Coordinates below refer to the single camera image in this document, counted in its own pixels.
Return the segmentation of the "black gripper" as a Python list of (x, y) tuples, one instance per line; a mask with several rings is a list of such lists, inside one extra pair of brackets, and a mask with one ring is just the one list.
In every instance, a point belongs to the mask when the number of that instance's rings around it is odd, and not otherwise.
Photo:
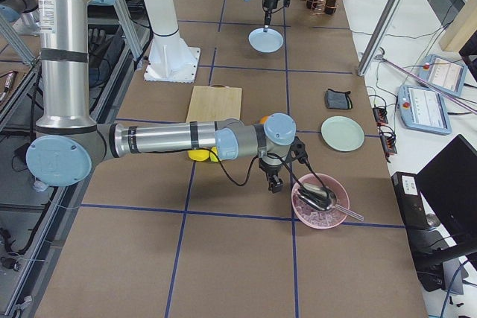
[(283, 168), (283, 159), (264, 156), (259, 159), (259, 168), (267, 174), (268, 190), (273, 194), (281, 192), (283, 181), (278, 175)]
[(267, 32), (271, 24), (271, 13), (276, 13), (284, 7), (289, 7), (291, 0), (262, 0), (262, 8), (265, 12), (264, 32)]

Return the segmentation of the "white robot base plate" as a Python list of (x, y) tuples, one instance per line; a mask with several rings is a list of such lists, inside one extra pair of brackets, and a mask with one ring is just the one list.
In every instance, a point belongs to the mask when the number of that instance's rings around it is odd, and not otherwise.
[(153, 45), (148, 56), (144, 79), (146, 81), (194, 83), (200, 59), (200, 48), (188, 47), (187, 49), (191, 52), (192, 57), (178, 60), (177, 56), (169, 54), (166, 47), (159, 50)]

